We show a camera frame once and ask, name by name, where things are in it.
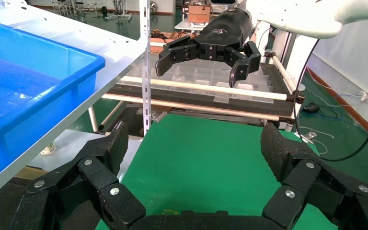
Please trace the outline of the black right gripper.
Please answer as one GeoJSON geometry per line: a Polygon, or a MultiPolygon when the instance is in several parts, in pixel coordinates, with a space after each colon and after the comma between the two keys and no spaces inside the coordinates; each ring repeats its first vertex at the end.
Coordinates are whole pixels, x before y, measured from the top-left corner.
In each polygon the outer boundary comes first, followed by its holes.
{"type": "Polygon", "coordinates": [[[194,40],[186,35],[163,46],[155,63],[157,76],[164,75],[173,64],[193,59],[226,61],[232,67],[229,86],[246,80],[260,67],[261,54],[253,41],[243,46],[252,30],[252,17],[247,10],[226,10],[213,19],[194,40]]]}

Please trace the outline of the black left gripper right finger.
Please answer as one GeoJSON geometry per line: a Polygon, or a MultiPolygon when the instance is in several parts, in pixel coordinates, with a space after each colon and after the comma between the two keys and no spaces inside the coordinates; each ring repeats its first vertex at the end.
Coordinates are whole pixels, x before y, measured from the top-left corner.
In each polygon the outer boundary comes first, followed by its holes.
{"type": "Polygon", "coordinates": [[[312,205],[340,230],[368,230],[368,184],[328,165],[307,144],[283,137],[271,123],[263,127],[260,143],[280,183],[263,217],[290,230],[312,205]]]}

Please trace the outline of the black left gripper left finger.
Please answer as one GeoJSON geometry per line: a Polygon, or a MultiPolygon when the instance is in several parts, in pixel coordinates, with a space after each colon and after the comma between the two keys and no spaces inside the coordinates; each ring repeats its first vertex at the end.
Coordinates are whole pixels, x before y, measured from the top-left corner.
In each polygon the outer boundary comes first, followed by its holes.
{"type": "Polygon", "coordinates": [[[10,229],[59,230],[86,201],[109,229],[132,229],[146,211],[117,178],[127,148],[128,128],[119,121],[109,135],[88,141],[70,162],[30,182],[10,229]]]}

